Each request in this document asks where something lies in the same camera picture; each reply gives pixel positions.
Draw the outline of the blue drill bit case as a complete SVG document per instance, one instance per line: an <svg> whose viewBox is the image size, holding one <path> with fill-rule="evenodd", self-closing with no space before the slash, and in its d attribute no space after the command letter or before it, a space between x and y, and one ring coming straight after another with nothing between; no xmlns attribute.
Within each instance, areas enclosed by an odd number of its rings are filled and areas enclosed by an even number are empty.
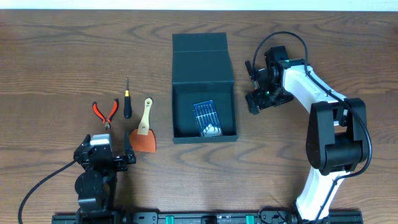
<svg viewBox="0 0 398 224"><path fill-rule="evenodd" d="M194 104L193 114L201 137L212 138L223 135L221 123L212 100Z"/></svg>

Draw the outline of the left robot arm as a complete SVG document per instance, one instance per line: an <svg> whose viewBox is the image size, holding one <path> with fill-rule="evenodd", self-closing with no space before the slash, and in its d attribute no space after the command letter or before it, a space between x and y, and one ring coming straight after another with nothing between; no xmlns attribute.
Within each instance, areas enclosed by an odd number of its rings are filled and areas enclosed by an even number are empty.
<svg viewBox="0 0 398 224"><path fill-rule="evenodd" d="M78 204L84 212L113 207L117 173L127 171L128 165L136 163L128 132L124 135L123 149L123 155L114 157L109 134L88 134L75 150L73 158L85 170L75 182Z"/></svg>

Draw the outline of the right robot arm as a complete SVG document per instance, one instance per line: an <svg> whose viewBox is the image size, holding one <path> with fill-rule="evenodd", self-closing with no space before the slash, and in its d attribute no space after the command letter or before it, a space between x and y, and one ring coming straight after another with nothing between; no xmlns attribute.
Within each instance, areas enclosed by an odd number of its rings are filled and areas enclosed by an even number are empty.
<svg viewBox="0 0 398 224"><path fill-rule="evenodd" d="M293 99L309 113L305 151L311 168L289 223L329 219L329 206L342 181L359 175L358 164L368 166L371 160L364 101L335 92L303 59L271 60L259 70L249 61L245 66L255 86L246 95L250 113Z"/></svg>

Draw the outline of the black handled claw hammer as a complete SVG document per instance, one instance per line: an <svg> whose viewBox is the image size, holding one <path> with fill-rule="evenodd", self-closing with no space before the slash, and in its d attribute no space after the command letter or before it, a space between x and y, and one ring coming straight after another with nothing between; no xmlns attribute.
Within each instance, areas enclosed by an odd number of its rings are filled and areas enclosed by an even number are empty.
<svg viewBox="0 0 398 224"><path fill-rule="evenodd" d="M257 90L258 89L258 85L257 85L257 80L256 80L255 69L253 69L253 67L252 67L252 65L251 65L249 60L245 61L245 66L246 66L246 69L248 71L249 77L250 77L251 81L254 84L254 88Z"/></svg>

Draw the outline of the orange scraper wooden handle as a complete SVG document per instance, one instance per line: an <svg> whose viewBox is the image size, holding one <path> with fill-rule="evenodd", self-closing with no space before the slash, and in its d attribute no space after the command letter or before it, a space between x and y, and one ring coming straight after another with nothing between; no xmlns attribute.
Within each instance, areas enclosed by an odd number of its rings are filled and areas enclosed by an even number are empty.
<svg viewBox="0 0 398 224"><path fill-rule="evenodd" d="M144 112L138 127L129 135L132 148L139 152L156 152L156 140L153 130L150 128L149 116L152 107L152 98L146 98Z"/></svg>

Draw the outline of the black yellow screwdriver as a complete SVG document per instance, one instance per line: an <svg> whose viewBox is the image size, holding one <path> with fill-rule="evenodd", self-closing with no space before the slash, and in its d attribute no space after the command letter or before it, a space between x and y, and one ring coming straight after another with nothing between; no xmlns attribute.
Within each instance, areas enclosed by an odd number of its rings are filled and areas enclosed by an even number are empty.
<svg viewBox="0 0 398 224"><path fill-rule="evenodd" d="M124 94L124 118L130 119L132 116L131 96L129 91L129 79L126 78L126 90Z"/></svg>

